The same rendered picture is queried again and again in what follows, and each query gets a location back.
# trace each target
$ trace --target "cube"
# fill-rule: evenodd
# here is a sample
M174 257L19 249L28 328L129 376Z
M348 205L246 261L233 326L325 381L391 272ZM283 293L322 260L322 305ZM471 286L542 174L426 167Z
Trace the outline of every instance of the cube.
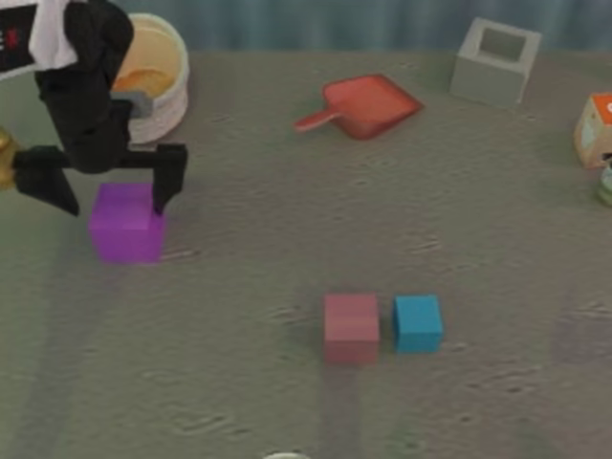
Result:
M602 157L612 153L612 93L589 96L574 131L574 146L584 167L606 166Z
M324 308L325 360L339 364L375 362L381 339L376 295L327 295Z
M541 39L541 33L475 18L457 55L450 92L515 107L523 98Z
M396 296L393 328L397 352L437 351L444 334L437 296Z
M103 184L89 221L99 257L110 263L155 263L162 256L164 217L148 184Z

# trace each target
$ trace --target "green and white jar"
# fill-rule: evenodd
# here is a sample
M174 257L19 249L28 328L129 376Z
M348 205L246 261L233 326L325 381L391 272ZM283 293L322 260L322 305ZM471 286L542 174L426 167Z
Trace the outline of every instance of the green and white jar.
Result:
M603 170L597 194L605 204L612 206L612 164Z

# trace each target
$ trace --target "dustpan handle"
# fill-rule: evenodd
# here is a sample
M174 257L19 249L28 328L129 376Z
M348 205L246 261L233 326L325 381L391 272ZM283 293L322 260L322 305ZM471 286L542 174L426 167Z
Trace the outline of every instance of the dustpan handle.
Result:
M306 118L302 118L301 120L294 123L294 128L297 132L306 132L313 129L316 129L323 124L334 120L340 116L340 112L337 108L328 108L326 110L322 110L320 112L314 113Z

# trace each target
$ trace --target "basket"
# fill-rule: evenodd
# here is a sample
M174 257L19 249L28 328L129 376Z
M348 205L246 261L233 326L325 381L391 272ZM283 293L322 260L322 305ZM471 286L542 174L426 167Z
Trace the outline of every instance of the basket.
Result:
M167 21L147 13L130 14L130 19L134 24L134 41L119 77L138 69L154 68L175 78L174 84L153 100L150 117L130 121L132 143L152 143L172 131L185 116L189 59L184 40Z

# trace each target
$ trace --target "red block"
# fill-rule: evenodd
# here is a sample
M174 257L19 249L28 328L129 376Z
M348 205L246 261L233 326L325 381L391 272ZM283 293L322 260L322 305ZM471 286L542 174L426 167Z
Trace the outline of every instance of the red block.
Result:
M325 359L330 363L373 363L381 332L376 295L325 297Z

